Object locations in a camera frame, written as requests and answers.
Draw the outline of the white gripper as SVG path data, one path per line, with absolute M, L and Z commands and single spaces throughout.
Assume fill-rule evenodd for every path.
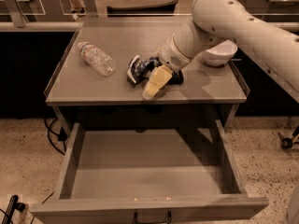
M 173 71 L 178 72 L 191 62 L 190 58 L 178 50 L 173 35 L 168 37 L 166 42 L 157 49 L 157 55 L 159 61 L 165 65 L 153 69 L 142 93 L 145 99 L 152 99 L 171 79 Z

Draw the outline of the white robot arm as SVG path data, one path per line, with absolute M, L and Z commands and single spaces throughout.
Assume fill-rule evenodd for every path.
M 193 0 L 192 16 L 157 50 L 162 65 L 149 76 L 143 97 L 152 99 L 174 72 L 224 40 L 299 100 L 299 36 L 255 18 L 237 0 Z

